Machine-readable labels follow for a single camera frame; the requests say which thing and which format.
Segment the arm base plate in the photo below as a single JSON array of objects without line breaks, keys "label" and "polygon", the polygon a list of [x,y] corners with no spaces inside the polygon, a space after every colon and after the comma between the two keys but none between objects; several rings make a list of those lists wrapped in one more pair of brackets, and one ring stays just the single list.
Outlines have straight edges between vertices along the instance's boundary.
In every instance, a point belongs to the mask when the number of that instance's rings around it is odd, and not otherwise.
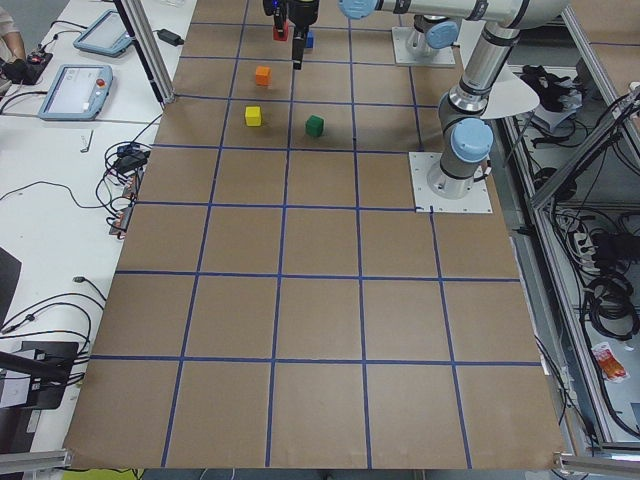
[{"label": "arm base plate", "polygon": [[440,170],[438,152],[409,152],[409,164],[418,212],[491,214],[486,179],[481,167],[468,180],[447,180]]},{"label": "arm base plate", "polygon": [[433,68],[453,68],[456,65],[451,46],[442,49],[430,47],[426,35],[413,27],[393,27],[391,35],[396,65]]}]

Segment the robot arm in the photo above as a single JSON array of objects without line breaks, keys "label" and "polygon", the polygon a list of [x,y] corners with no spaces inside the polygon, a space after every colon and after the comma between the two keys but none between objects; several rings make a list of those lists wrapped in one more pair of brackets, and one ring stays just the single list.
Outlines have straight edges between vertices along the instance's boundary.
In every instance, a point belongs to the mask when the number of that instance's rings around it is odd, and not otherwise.
[{"label": "robot arm", "polygon": [[341,12],[361,19],[375,11],[412,13],[484,21],[459,83],[440,101],[438,115],[444,149],[427,175],[430,189],[461,199],[475,182],[478,166],[489,156],[493,132],[481,119],[491,90],[520,32],[540,27],[568,6],[566,1],[340,1]]},{"label": "robot arm", "polygon": [[[319,16],[318,1],[264,0],[264,14],[273,19],[273,38],[292,37],[293,68],[300,70],[304,52],[311,48],[311,26]],[[459,23],[445,16],[415,14],[411,27],[394,27],[392,41],[395,63],[451,67],[455,63],[452,47],[457,42]]]}]

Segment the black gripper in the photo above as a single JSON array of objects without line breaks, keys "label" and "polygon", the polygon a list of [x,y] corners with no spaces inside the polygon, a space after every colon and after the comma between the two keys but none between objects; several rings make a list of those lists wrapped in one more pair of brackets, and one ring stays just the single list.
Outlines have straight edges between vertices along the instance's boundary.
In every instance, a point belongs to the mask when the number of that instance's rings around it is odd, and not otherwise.
[{"label": "black gripper", "polygon": [[295,25],[292,39],[292,64],[294,70],[301,70],[306,48],[306,29],[318,19],[318,0],[263,0],[263,10],[274,18],[275,35],[286,34],[286,20]]}]

